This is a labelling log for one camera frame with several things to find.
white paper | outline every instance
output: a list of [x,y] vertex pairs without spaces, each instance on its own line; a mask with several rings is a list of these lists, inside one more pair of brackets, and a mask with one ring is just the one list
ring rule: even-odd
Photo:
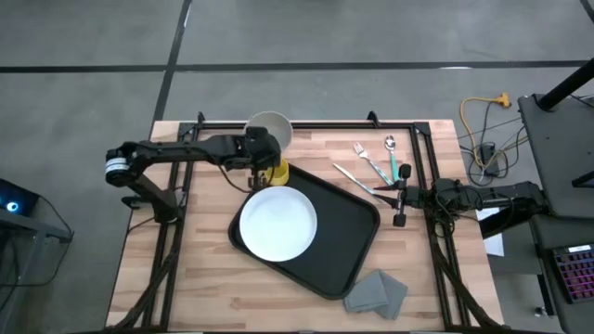
[[[482,221],[484,218],[498,213],[500,211],[499,208],[489,208],[489,209],[482,209],[481,211],[476,211],[476,218]],[[501,234],[496,234],[490,238],[486,238],[484,240],[484,248],[486,249],[486,253],[490,255],[496,256],[504,256],[503,251],[503,237]]]

black tray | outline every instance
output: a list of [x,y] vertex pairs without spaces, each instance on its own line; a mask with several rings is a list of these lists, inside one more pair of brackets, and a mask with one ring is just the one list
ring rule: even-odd
[[375,206],[337,186],[293,165],[287,186],[311,200],[316,209],[317,230],[314,241],[298,257],[281,263],[253,255],[239,233],[241,205],[228,229],[231,244],[284,276],[329,299],[344,298],[353,287],[367,256],[371,241],[380,227]]

blue light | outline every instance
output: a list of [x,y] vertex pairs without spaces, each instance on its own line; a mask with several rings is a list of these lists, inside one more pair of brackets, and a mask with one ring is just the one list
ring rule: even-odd
[[9,202],[9,203],[6,205],[6,209],[7,209],[9,212],[15,212],[16,210],[18,210],[18,209],[19,209],[19,204],[18,204],[18,203],[16,203],[16,202]]

butcher block tabletop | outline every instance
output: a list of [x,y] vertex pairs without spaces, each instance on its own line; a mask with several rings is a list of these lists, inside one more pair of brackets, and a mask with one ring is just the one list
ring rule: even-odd
[[[466,183],[454,123],[450,120],[423,122],[428,122],[431,126],[441,177],[460,179]],[[151,141],[175,141],[178,125],[179,122],[156,122]],[[240,130],[202,130],[199,140],[209,135],[239,132]],[[381,225],[357,281],[371,271],[381,269],[408,286],[407,297],[395,321],[385,320],[374,312],[347,314],[342,301],[325,300],[235,249],[229,242],[227,228],[247,195],[231,187],[217,167],[207,162],[197,162],[194,164],[187,198],[186,225],[174,286],[169,330],[443,329],[422,211],[406,208],[406,227],[394,227],[394,211],[388,204],[371,197],[332,165],[334,162],[338,163],[367,186],[384,186],[370,165],[355,154],[353,143],[359,142],[368,151],[369,157],[390,174],[390,156],[383,145],[387,135],[393,135],[396,141],[395,155],[398,165],[408,163],[411,164],[412,171],[416,171],[408,130],[295,129],[291,145],[283,152],[283,157],[289,163],[376,205],[381,215]],[[432,179],[425,145],[421,143],[420,147],[430,185]],[[178,185],[181,185],[184,165],[180,166]],[[148,168],[145,175],[158,186],[166,188],[170,171],[170,164],[158,164]],[[228,175],[236,185],[247,188],[248,172],[232,171]],[[415,172],[412,173],[408,184],[419,184]],[[395,196],[396,193],[386,192],[385,195]],[[130,226],[152,215],[151,209],[137,210],[132,216]],[[158,233],[158,224],[150,222],[136,228],[127,236],[107,325],[114,325],[120,321],[149,283]],[[486,312],[502,324],[501,310],[479,225],[470,219],[456,221],[454,240],[464,284]],[[457,323],[455,294],[449,284],[447,293],[454,323]],[[157,296],[154,323],[158,323],[161,314],[160,297],[161,293]]]

spoon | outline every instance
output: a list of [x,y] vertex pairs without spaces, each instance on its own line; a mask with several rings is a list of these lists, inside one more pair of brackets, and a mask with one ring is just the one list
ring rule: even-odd
[[390,151],[390,162],[392,163],[392,176],[394,177],[394,181],[398,181],[400,178],[398,177],[398,169],[396,168],[396,156],[394,151],[396,150],[396,142],[392,135],[388,135],[386,137],[384,145],[386,149]]

